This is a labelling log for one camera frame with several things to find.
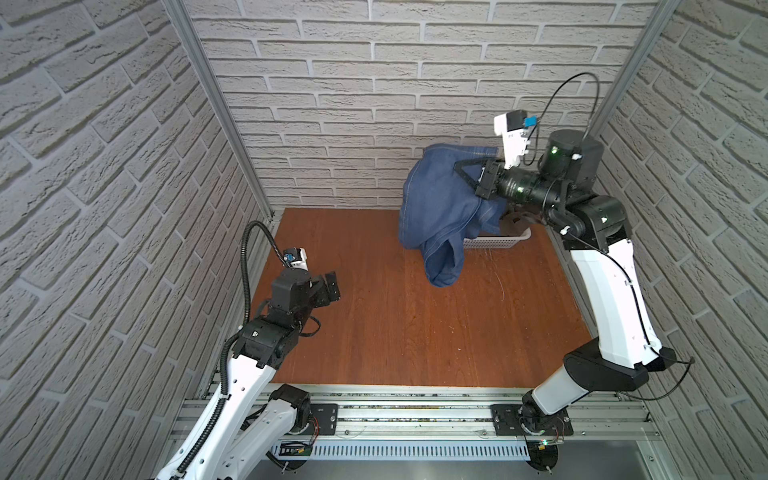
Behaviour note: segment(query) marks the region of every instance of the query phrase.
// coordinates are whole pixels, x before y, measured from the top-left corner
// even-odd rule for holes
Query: gray floor
[[[567,478],[568,480],[649,480],[635,442],[567,442],[553,475],[539,474],[525,462],[307,462],[280,475],[261,462],[248,480],[496,480]]]

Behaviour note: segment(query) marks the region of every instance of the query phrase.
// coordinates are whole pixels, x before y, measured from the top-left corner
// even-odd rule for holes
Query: laundry basket
[[[477,237],[465,238],[464,248],[512,248],[520,240],[531,238],[531,228],[526,228],[519,237]]]

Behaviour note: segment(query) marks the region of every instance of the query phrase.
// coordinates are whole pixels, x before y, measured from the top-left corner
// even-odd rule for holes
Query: brick wall
[[[698,360],[648,404],[687,478],[768,474],[766,14],[684,0],[603,135],[600,188],[627,207],[655,329]]]
[[[0,26],[0,478],[149,478],[256,201],[160,2]]]
[[[187,0],[276,207],[397,208],[422,148],[494,145],[492,119],[540,113],[561,81],[605,92],[654,2]],[[583,127],[594,84],[544,119]]]

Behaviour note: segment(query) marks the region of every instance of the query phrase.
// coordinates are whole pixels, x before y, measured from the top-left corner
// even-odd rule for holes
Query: brown wooden surface
[[[342,297],[314,310],[322,330],[299,341],[274,382],[533,387],[589,340],[542,226],[511,249],[466,250],[446,288],[429,284],[397,227],[394,210],[285,211],[277,244],[304,247],[315,275],[335,270]],[[270,255],[254,308],[280,268]]]

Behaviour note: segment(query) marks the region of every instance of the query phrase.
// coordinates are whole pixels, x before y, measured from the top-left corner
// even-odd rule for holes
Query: blue cloth
[[[424,150],[402,188],[399,239],[408,249],[420,249],[424,271],[434,286],[450,286],[464,266],[464,239],[481,230],[499,234],[504,213],[502,198],[483,200],[453,171],[460,160],[495,157],[495,147],[436,144]],[[482,166],[465,171],[480,178]]]

